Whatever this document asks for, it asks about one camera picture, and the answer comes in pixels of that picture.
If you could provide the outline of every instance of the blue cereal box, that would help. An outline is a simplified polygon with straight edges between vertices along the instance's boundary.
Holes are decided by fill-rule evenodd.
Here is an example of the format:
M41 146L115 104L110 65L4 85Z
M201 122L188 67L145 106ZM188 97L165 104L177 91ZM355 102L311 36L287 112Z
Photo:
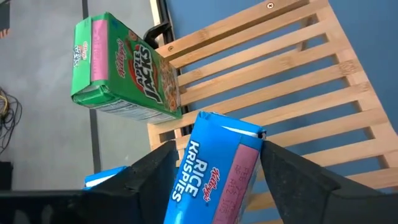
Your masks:
M199 112L164 223L238 222L254 180L263 136L263 127Z

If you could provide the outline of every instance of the box flap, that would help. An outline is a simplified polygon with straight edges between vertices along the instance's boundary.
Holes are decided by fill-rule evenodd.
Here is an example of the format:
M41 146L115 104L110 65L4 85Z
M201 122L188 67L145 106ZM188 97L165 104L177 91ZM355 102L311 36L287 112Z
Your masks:
M71 96L82 91L91 82L91 17L75 27L73 43L73 75Z

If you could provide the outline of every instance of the cereal box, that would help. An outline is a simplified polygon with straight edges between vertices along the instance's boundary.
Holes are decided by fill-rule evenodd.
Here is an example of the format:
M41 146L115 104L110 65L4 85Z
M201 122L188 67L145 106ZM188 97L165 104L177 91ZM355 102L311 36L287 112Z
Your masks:
M75 27L71 96L79 105L148 123L181 117L175 69L108 12Z
M239 223L264 137L265 130L255 124L199 112L164 224Z

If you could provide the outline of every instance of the screw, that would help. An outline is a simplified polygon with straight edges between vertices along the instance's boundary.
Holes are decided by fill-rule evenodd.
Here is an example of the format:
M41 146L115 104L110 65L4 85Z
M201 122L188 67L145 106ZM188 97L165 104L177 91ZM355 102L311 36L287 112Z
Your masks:
M267 8L272 9L275 6L273 2L268 3Z

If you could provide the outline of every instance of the apple jacks logo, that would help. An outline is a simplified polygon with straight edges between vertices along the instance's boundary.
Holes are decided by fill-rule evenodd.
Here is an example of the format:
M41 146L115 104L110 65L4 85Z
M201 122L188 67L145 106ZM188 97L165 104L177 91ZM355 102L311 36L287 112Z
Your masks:
M137 44L134 51L134 83L147 97L157 103L163 103L157 92L156 75L157 72L150 50L141 44Z

